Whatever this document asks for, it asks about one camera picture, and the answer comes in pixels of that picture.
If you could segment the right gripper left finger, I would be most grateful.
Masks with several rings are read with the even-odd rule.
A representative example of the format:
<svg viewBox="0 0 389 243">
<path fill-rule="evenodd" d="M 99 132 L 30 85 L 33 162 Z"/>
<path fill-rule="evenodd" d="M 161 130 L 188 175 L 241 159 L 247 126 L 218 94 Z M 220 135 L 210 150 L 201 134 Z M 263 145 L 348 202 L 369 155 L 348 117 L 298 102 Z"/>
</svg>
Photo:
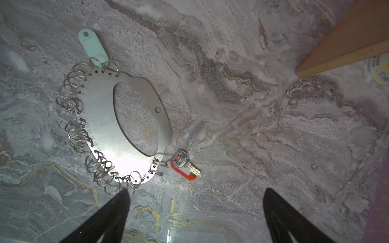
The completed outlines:
<svg viewBox="0 0 389 243">
<path fill-rule="evenodd" d="M 130 209 L 130 196 L 120 191 L 85 223 L 65 237 L 63 243 L 120 243 Z"/>
</svg>

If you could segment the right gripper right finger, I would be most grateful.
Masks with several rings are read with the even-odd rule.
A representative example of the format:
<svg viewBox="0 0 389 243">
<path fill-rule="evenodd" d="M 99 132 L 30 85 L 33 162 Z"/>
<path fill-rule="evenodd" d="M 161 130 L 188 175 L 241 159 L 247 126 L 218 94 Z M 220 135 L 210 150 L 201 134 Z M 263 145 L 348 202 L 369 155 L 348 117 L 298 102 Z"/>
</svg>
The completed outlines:
<svg viewBox="0 0 389 243">
<path fill-rule="evenodd" d="M 330 237 L 310 223 L 273 189 L 267 188 L 263 210 L 274 243 L 333 243 Z"/>
</svg>

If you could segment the metal key ring plate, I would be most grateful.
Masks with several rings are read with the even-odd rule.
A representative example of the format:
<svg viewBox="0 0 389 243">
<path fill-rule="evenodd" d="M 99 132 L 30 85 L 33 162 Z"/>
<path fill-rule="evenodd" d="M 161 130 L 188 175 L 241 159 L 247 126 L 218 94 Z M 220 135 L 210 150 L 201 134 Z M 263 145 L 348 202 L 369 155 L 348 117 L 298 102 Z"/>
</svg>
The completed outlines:
<svg viewBox="0 0 389 243">
<path fill-rule="evenodd" d="M 138 150 L 119 126 L 114 110 L 114 89 L 129 85 L 148 105 L 157 124 L 158 148 L 153 155 Z M 93 180 L 107 194 L 140 185 L 160 175 L 172 129 L 164 106 L 152 84 L 119 71 L 111 61 L 91 57 L 73 66 L 65 77 L 56 103 L 74 118 L 65 125 L 73 150 L 85 156 Z"/>
</svg>

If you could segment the red capped key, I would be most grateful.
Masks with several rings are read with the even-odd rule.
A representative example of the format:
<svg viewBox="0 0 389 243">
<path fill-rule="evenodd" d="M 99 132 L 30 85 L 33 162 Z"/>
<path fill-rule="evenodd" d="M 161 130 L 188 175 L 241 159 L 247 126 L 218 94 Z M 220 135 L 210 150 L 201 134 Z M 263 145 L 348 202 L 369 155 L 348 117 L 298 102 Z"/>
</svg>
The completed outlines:
<svg viewBox="0 0 389 243">
<path fill-rule="evenodd" d="M 179 149 L 175 153 L 170 161 L 170 165 L 174 171 L 189 181 L 202 176 L 201 171 L 191 163 L 188 153 L 183 149 Z"/>
</svg>

